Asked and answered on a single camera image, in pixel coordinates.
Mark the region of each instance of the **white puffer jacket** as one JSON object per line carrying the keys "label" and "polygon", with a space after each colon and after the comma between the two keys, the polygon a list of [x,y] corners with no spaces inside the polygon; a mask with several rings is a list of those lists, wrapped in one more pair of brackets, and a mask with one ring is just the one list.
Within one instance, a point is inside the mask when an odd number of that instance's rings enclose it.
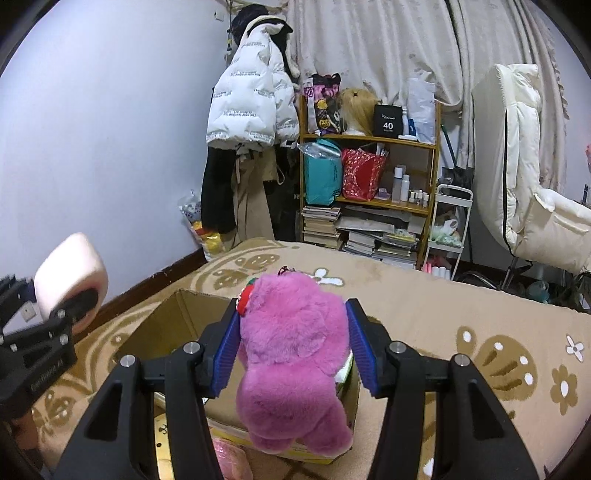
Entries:
{"label": "white puffer jacket", "polygon": [[[248,25],[231,65],[214,88],[207,122],[210,147],[262,151],[297,138],[300,126],[294,87],[285,72],[281,51],[271,39],[287,27],[283,22],[259,24],[271,19],[281,20],[269,15]],[[291,58],[289,41],[285,55]],[[291,72],[299,75],[293,67]]]}

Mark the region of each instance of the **blonde wig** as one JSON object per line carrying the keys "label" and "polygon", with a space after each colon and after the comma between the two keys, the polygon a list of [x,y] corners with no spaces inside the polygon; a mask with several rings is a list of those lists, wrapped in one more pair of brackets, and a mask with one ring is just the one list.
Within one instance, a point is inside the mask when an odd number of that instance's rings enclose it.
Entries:
{"label": "blonde wig", "polygon": [[347,88],[340,94],[341,113],[347,135],[371,135],[374,107],[378,98],[363,88]]}

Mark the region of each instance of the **plush toy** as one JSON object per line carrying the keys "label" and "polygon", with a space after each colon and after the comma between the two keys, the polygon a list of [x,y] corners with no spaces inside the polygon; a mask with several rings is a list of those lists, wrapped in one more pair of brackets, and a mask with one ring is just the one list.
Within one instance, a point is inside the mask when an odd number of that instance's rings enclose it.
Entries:
{"label": "plush toy", "polygon": [[236,408],[253,445],[280,453],[301,439],[318,455],[349,450],[334,379],[349,355],[343,300],[303,273],[263,275],[249,289],[240,331],[246,373]]}

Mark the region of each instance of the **white chair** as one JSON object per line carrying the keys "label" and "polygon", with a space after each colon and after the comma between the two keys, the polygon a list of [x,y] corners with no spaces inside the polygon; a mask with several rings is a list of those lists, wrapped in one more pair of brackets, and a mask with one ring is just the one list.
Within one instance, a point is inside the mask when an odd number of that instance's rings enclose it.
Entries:
{"label": "white chair", "polygon": [[589,272],[591,210],[540,185],[537,84],[536,65],[496,64],[472,90],[478,210],[512,267],[522,258]]}

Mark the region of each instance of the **bed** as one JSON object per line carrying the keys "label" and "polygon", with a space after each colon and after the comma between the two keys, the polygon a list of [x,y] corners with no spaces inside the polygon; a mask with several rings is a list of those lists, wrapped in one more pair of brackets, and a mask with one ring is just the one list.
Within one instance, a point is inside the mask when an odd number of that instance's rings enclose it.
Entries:
{"label": "bed", "polygon": [[[78,363],[35,405],[41,450],[55,466],[77,421],[108,375],[110,359],[161,301],[179,288],[236,296],[262,273],[283,265],[310,274],[344,299],[356,297],[392,338],[423,353],[468,354],[501,399],[524,439],[540,478],[570,450],[591,415],[589,317],[509,294],[434,278],[308,244],[253,239],[204,265],[101,326],[76,345]],[[247,452],[255,480],[360,480],[367,476],[385,401],[359,397],[353,449],[331,465],[300,464]],[[435,401],[428,395],[418,478],[433,465]]]}

